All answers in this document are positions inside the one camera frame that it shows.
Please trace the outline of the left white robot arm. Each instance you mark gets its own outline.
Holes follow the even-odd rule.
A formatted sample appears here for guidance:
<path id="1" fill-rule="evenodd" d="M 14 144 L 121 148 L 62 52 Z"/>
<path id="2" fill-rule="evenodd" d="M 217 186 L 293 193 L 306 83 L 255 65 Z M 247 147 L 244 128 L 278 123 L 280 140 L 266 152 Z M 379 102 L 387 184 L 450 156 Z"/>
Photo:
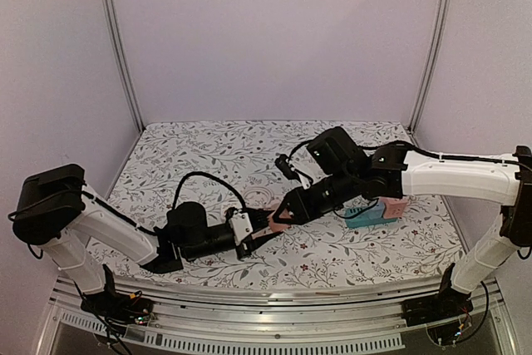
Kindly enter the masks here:
<path id="1" fill-rule="evenodd" d="M 72 279 L 107 317 L 124 308 L 113 274 L 77 237 L 86 234 L 124 254 L 152 274 L 183 269 L 185 261 L 233 250 L 238 259 L 277 237 L 269 210 L 231 207 L 224 222 L 209 226 L 203 206 L 185 202 L 161 227 L 147 229 L 106 203 L 85 181 L 79 165 L 64 165 L 24 180 L 17 208 L 8 215 L 13 233 L 36 246 Z"/>

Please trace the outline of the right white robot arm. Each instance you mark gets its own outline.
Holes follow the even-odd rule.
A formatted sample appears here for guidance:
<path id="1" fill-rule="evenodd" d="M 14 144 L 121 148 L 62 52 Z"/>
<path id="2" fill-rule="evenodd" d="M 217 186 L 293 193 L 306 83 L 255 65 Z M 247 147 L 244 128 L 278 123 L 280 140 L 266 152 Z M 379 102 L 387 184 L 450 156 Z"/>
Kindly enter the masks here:
<path id="1" fill-rule="evenodd" d="M 367 155 L 336 126 L 311 140 L 307 150 L 326 176 L 290 190 L 273 213 L 277 224 L 306 224 L 357 197 L 444 195 L 500 205 L 500 214 L 472 254 L 446 269 L 439 293 L 430 301 L 436 318 L 448 318 L 483 279 L 531 245 L 531 151 L 526 146 L 507 155 L 450 155 L 395 141 Z"/>

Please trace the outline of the teal power strip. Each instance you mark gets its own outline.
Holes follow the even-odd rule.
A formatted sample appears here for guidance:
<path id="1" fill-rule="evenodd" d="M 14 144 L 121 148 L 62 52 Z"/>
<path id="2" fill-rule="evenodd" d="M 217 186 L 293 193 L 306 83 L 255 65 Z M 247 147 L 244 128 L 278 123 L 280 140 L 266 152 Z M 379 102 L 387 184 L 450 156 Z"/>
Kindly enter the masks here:
<path id="1" fill-rule="evenodd" d="M 345 224 L 348 228 L 350 229 L 358 229 L 358 228 L 362 228 L 362 227 L 368 227 L 368 226 L 373 226 L 375 224 L 369 224 L 368 223 L 368 217 L 367 217 L 367 211 L 365 211 L 364 213 L 360 214 L 359 216 L 357 217 L 353 217 L 356 213 L 362 211 L 362 207 L 357 207 L 357 208 L 351 208 L 351 209 L 347 209 L 345 212 L 344 212 L 344 218 L 345 218 Z"/>

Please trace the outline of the small blue plug adapter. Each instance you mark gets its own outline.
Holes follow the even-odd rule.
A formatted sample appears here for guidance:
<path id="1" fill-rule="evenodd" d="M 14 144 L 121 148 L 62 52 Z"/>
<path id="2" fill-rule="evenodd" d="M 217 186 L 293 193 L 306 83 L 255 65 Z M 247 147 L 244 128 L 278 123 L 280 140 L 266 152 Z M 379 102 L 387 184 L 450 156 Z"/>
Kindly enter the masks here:
<path id="1" fill-rule="evenodd" d="M 382 215 L 385 211 L 385 205 L 382 202 L 377 203 L 373 208 L 367 212 L 369 224 L 380 224 L 382 222 Z"/>

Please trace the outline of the pink cube socket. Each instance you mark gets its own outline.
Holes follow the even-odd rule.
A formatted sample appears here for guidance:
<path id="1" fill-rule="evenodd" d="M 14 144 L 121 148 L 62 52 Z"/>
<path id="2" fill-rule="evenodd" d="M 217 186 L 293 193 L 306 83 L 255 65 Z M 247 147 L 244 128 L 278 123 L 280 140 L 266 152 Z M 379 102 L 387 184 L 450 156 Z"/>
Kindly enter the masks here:
<path id="1" fill-rule="evenodd" d="M 381 197 L 380 201 L 384 205 L 384 210 L 382 213 L 383 219 L 401 218 L 408 204 L 408 199 L 405 197 L 401 199 Z"/>

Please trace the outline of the small pink plug adapter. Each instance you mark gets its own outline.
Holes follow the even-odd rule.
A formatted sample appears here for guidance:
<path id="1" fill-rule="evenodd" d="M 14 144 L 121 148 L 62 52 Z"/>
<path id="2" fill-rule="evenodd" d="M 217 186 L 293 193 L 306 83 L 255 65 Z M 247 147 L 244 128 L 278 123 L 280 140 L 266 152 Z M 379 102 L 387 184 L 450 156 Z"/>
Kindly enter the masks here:
<path id="1" fill-rule="evenodd" d="M 274 215 L 274 212 L 272 212 L 269 216 L 268 216 L 268 226 L 270 228 L 270 230 L 274 233 L 278 233 L 278 232 L 282 232 L 286 229 L 289 229 L 290 228 L 290 224 L 281 224 L 281 223 L 277 223 L 273 220 L 273 215 Z M 280 217 L 282 219 L 291 219 L 289 213 L 287 210 L 284 210 Z"/>

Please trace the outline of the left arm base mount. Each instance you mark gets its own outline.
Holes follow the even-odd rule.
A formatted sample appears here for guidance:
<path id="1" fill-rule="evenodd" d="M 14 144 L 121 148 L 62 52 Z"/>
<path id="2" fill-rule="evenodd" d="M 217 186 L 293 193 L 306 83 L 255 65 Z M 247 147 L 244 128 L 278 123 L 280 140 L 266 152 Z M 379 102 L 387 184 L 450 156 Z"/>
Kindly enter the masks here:
<path id="1" fill-rule="evenodd" d="M 123 294 L 116 291 L 114 275 L 104 264 L 105 283 L 99 293 L 87 294 L 75 284 L 81 298 L 81 309 L 91 313 L 103 325 L 106 346 L 115 354 L 132 354 L 122 338 L 129 325 L 147 325 L 154 317 L 152 300 L 141 290 Z"/>

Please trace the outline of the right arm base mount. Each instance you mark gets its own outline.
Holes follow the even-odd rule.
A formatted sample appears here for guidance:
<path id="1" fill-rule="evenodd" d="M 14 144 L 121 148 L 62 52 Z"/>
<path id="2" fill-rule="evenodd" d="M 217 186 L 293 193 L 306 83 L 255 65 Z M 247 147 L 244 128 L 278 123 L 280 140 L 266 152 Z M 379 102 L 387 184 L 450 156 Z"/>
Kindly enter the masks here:
<path id="1" fill-rule="evenodd" d="M 449 323 L 438 324 L 426 330 L 429 339 L 437 346 L 454 345 L 470 326 L 473 310 L 469 293 L 460 293 L 451 287 L 451 264 L 442 275 L 440 287 L 435 294 L 411 298 L 401 302 L 401 318 L 407 327 L 439 322 L 452 318 Z"/>

